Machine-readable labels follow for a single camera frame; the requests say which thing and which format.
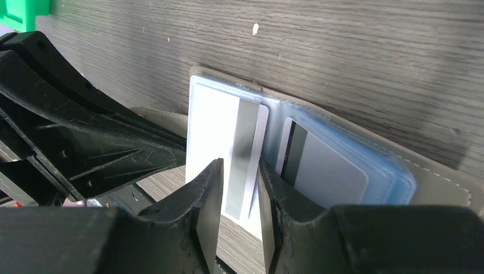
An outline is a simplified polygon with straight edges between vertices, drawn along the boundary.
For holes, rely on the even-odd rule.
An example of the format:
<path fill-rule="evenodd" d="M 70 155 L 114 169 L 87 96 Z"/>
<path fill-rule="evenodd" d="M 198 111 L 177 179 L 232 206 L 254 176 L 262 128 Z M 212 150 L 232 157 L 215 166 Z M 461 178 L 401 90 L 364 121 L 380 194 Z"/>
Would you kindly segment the grey card holder wallet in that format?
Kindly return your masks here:
<path fill-rule="evenodd" d="M 483 186 L 456 170 L 303 100 L 200 66 L 190 72 L 187 115 L 135 112 L 187 138 L 186 180 L 225 160 L 222 212 L 234 221 L 259 217 L 259 160 L 324 207 L 451 205 L 483 215 Z"/>

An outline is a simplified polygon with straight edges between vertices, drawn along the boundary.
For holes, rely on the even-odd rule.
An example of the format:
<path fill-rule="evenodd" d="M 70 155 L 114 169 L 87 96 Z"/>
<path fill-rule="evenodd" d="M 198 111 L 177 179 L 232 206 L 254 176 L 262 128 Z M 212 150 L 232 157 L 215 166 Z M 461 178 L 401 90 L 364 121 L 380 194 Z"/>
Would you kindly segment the white magnetic stripe card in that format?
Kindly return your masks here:
<path fill-rule="evenodd" d="M 261 238 L 256 173 L 269 110 L 201 83 L 189 90 L 186 182 L 223 159 L 221 213 Z"/>

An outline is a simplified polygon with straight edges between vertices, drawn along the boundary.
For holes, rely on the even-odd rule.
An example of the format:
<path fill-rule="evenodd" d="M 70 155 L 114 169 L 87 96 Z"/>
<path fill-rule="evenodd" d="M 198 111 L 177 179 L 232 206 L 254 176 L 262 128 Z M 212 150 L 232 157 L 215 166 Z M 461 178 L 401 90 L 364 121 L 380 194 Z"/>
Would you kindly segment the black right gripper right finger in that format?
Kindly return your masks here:
<path fill-rule="evenodd" d="M 482 273 L 483 220 L 465 207 L 326 209 L 258 167 L 267 273 Z"/>

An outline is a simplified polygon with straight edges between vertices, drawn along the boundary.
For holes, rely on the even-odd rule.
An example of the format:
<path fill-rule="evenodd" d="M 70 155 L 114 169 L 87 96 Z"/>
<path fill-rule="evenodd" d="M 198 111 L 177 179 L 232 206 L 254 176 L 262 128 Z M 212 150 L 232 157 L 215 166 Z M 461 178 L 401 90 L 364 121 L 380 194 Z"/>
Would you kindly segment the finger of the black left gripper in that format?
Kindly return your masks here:
<path fill-rule="evenodd" d="M 40 31 L 1 36 L 1 94 L 54 124 L 157 148 L 186 140 L 95 88 Z"/>
<path fill-rule="evenodd" d="M 1 141 L 18 156 L 1 173 L 35 201 L 101 197 L 182 166 L 186 152 L 60 126 L 2 94 Z"/>

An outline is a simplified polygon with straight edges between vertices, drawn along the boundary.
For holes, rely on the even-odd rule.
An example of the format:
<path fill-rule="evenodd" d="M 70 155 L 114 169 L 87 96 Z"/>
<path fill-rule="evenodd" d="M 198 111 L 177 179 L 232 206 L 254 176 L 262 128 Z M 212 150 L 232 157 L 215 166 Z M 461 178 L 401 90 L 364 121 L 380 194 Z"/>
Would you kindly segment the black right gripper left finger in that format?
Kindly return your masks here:
<path fill-rule="evenodd" d="M 132 215 L 119 207 L 1 209 L 2 273 L 212 273 L 223 160 Z"/>

